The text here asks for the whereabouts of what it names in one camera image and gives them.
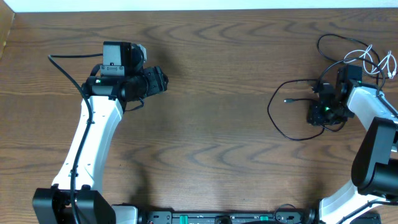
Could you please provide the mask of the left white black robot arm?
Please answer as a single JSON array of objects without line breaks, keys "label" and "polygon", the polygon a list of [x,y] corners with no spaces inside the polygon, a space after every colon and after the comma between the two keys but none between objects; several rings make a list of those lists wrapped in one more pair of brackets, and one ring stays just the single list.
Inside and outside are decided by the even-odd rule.
[{"label": "left white black robot arm", "polygon": [[144,223],[142,212],[126,203],[110,205],[102,195],[104,168],[114,132],[126,105],[167,90],[160,67],[145,68],[146,48],[105,41],[82,85],[81,113],[67,157],[49,188],[37,188],[32,206],[39,223]]}]

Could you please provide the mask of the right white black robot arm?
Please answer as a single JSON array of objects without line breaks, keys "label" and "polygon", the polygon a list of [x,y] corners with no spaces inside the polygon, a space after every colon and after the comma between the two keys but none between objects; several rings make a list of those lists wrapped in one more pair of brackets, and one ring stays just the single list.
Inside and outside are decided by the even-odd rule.
[{"label": "right white black robot arm", "polygon": [[335,85],[319,78],[313,86],[319,101],[307,121],[325,127],[356,116],[366,135],[351,167],[350,180],[311,209],[306,223],[351,223],[372,208],[397,205],[397,110],[381,87],[362,81],[359,66],[338,70]]}]

